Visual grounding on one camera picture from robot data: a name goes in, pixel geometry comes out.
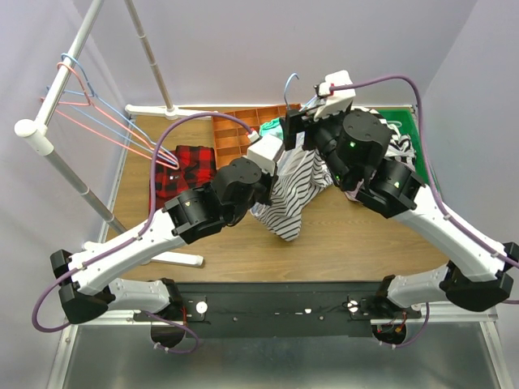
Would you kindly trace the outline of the thin striped tank top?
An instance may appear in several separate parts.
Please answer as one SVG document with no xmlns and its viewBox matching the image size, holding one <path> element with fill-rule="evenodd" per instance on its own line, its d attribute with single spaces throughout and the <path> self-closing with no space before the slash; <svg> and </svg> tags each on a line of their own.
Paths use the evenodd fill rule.
<svg viewBox="0 0 519 389">
<path fill-rule="evenodd" d="M 256 203 L 251 214 L 270 233 L 291 242 L 301 232 L 303 208 L 331 185 L 332 176 L 317 152 L 298 146 L 279 161 L 271 203 Z"/>
</svg>

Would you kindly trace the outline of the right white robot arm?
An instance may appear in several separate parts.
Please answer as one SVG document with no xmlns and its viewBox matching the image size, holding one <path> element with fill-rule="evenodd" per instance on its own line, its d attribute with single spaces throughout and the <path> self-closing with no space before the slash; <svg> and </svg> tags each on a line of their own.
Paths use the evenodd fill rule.
<svg viewBox="0 0 519 389">
<path fill-rule="evenodd" d="M 342 191 L 356 190 L 356 199 L 386 219 L 407 225 L 442 251 L 448 262 L 411 276 L 386 276 L 369 314 L 389 318 L 412 305 L 450 301 L 462 309 L 482 312 L 509 299 L 513 278 L 508 269 L 518 262 L 518 247 L 484 237 L 443 203 L 409 166 L 386 157 L 392 130 L 374 110 L 351 109 L 314 120 L 309 113 L 289 110 L 281 119 L 286 149 L 299 134 L 303 148 L 316 151 Z"/>
</svg>

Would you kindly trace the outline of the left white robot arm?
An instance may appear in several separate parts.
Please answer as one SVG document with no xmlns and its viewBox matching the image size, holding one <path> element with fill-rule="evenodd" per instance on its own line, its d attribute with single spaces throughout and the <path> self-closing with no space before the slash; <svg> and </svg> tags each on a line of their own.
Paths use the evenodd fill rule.
<svg viewBox="0 0 519 389">
<path fill-rule="evenodd" d="M 277 163 L 239 157 L 219 169 L 210 182 L 183 191 L 133 229 L 79 253 L 53 253 L 51 263 L 68 321 L 86 323 L 108 310 L 141 310 L 163 320 L 174 318 L 181 298 L 172 280 L 124 280 L 122 274 L 236 225 L 255 203 L 269 201 L 276 179 Z"/>
</svg>

